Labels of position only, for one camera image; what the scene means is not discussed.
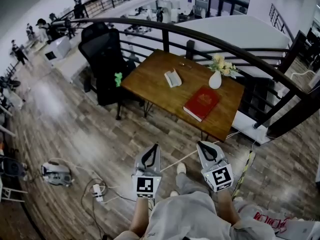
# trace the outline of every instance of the wooden table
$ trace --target wooden table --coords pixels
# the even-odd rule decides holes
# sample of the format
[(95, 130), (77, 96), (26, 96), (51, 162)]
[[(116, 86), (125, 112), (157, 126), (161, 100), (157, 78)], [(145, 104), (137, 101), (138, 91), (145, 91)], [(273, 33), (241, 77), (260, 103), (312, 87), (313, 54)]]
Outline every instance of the wooden table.
[[(180, 76), (182, 85), (170, 88), (164, 74), (173, 71), (173, 68)], [(202, 122), (183, 109), (185, 103), (201, 86), (208, 86), (212, 74), (207, 67), (157, 49), (125, 78), (121, 85), (223, 142), (236, 116), (244, 86), (223, 76), (221, 87), (215, 90), (219, 102)]]

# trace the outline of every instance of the wooden floor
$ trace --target wooden floor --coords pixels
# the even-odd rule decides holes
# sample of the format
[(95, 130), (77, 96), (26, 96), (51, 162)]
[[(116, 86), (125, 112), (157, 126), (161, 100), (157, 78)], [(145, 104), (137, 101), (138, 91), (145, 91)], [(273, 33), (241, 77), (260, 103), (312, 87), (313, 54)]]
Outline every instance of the wooden floor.
[[(294, 67), (303, 67), (299, 61)], [(41, 165), (50, 158), (63, 158), (94, 170), (115, 190), (133, 199), (131, 174), (135, 156), (144, 148), (159, 143), (164, 168), (196, 149), (199, 130), (153, 106), (148, 117), (135, 102), (126, 102), (122, 120), (116, 121), (116, 106), (95, 105), (84, 92), (69, 83), (55, 69), (33, 59), (33, 70), (17, 73), (22, 85), (17, 93), (26, 99), (21, 111), (14, 113), (11, 129), (16, 133), (14, 145), (20, 150), (19, 160), (26, 162), (36, 177)], [(275, 212), (304, 219), (320, 218), (320, 197), (315, 188), (315, 175), (320, 150), (319, 114), (291, 132), (263, 146), (247, 171), (240, 196)], [(237, 180), (245, 166), (252, 142), (238, 134), (219, 143)], [(198, 155), (184, 161), (187, 174), (205, 184)], [(73, 186), (52, 186), (40, 177), (21, 182), (29, 191), (26, 208), (47, 240), (99, 239), (92, 218), (85, 213), (80, 199), (94, 173), (70, 166)], [(158, 190), (158, 199), (175, 189), (176, 167), (166, 170)], [(104, 200), (115, 197), (109, 189)], [(94, 203), (98, 223), (111, 238), (126, 230), (133, 217), (135, 203), (115, 199), (108, 204)], [(84, 206), (92, 211), (92, 198), (86, 194)]]

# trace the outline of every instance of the red book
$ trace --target red book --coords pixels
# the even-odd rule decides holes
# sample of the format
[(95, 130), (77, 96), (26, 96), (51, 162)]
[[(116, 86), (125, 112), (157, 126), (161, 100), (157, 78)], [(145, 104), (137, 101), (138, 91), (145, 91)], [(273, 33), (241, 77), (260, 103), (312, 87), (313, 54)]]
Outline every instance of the red book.
[(218, 101), (216, 92), (204, 85), (186, 102), (183, 110), (201, 122)]

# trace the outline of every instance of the legs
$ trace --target legs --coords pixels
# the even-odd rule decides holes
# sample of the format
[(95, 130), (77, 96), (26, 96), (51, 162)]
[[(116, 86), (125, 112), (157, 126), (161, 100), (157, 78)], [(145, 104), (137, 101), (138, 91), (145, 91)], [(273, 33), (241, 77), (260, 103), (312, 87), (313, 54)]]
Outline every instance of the legs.
[(183, 163), (179, 163), (177, 168), (178, 174), (175, 177), (175, 182), (177, 187), (179, 188), (180, 195), (191, 194), (196, 191), (204, 192), (209, 195), (209, 191), (207, 188), (201, 186), (200, 184), (192, 181), (187, 177), (185, 168), (186, 166)]

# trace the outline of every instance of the shoe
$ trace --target shoe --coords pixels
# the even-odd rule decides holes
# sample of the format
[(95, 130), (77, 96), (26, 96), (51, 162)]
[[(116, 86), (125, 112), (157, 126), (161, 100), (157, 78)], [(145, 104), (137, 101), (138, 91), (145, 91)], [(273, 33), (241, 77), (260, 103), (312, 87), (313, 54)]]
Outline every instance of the shoe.
[(177, 191), (171, 191), (170, 197), (176, 197), (179, 196), (179, 193)]
[(176, 167), (176, 174), (186, 174), (187, 168), (186, 165), (183, 162), (178, 163), (178, 166)]

